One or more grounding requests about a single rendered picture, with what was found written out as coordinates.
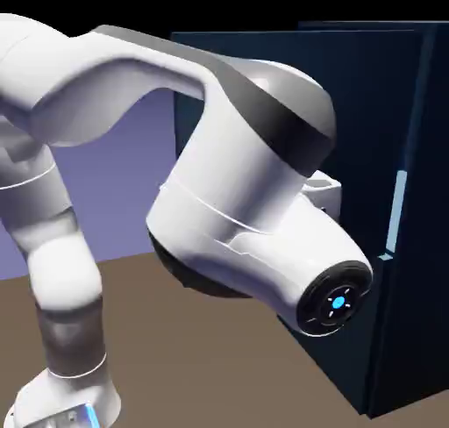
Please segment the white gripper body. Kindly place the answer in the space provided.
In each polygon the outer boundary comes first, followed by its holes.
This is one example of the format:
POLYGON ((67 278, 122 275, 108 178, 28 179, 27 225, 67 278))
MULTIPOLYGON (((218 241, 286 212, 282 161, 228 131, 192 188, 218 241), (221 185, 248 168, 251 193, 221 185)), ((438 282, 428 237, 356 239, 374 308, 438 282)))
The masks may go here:
POLYGON ((320 210, 339 221, 342 185, 323 171, 317 170, 303 185, 302 193, 320 210))

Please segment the dark blue cabinet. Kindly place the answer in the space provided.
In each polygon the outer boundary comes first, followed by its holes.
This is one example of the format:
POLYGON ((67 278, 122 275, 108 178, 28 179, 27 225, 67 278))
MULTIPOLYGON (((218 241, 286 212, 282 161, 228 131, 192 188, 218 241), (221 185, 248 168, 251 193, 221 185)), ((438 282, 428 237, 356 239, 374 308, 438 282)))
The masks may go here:
POLYGON ((174 41, 301 69, 331 95, 337 145, 323 165, 342 184, 340 222, 374 267, 360 312, 299 343, 361 414, 379 417, 449 390, 449 250, 379 258, 410 124, 423 35, 416 23, 302 23, 293 32, 174 32, 174 41))

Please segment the dark blue cabinet door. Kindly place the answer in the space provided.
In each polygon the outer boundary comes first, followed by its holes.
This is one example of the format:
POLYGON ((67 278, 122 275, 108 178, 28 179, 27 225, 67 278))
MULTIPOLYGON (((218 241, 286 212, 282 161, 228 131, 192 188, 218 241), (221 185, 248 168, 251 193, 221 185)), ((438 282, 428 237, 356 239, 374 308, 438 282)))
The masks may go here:
POLYGON ((449 21, 415 24, 423 35, 410 124, 398 170, 406 170, 393 257, 449 250, 449 21))

